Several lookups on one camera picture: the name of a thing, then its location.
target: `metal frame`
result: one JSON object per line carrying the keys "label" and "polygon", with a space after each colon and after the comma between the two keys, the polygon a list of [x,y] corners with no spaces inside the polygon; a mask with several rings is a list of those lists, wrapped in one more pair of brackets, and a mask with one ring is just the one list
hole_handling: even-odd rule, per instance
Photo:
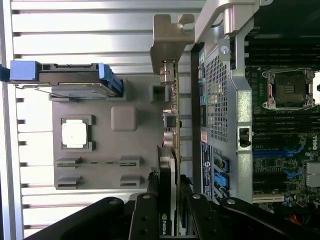
{"label": "metal frame", "polygon": [[205,54],[208,56],[218,45],[221,35],[237,34],[259,10],[260,6],[269,5],[273,1],[207,0],[194,25],[195,43],[204,42]]}
{"label": "metal frame", "polygon": [[[14,59],[11,1],[4,0],[0,6],[1,63],[9,67]],[[0,146],[1,193],[4,239],[24,238],[22,194],[20,181],[20,158],[18,144],[16,89],[6,83],[0,84]]]}

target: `pcie slot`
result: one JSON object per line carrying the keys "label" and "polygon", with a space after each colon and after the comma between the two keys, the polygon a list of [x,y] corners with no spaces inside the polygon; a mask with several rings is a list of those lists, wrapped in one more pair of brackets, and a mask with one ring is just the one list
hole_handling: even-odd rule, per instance
{"label": "pcie slot", "polygon": [[252,197],[252,203],[281,203],[285,201],[285,196],[279,193],[276,194],[254,194]]}

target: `blue pcie slot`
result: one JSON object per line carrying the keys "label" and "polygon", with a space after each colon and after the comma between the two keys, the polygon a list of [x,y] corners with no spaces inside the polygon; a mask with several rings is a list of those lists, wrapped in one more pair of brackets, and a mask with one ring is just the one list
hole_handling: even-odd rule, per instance
{"label": "blue pcie slot", "polygon": [[291,154],[287,151],[253,151],[253,157],[265,158],[265,157],[290,157]]}

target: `cpu socket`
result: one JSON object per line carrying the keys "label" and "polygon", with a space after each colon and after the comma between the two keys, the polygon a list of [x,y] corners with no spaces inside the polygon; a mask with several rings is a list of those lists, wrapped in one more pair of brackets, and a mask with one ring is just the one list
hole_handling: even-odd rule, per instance
{"label": "cpu socket", "polygon": [[313,99],[313,79],[315,73],[307,68],[271,69],[262,76],[268,79],[268,100],[262,107],[276,111],[290,111],[311,108]]}

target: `circuit board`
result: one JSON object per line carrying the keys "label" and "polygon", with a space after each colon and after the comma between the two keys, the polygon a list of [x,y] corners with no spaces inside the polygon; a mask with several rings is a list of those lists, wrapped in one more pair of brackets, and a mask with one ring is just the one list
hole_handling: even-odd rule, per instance
{"label": "circuit board", "polygon": [[[285,77],[286,82],[280,80],[278,85],[268,84],[265,72],[262,67],[248,67],[246,72],[253,105],[253,202],[272,213],[279,208],[306,208],[320,202],[320,186],[307,183],[307,164],[320,164],[320,107],[308,105],[305,89],[295,90],[308,87],[303,72],[282,74],[280,79]],[[277,109],[268,109],[270,98]]]}

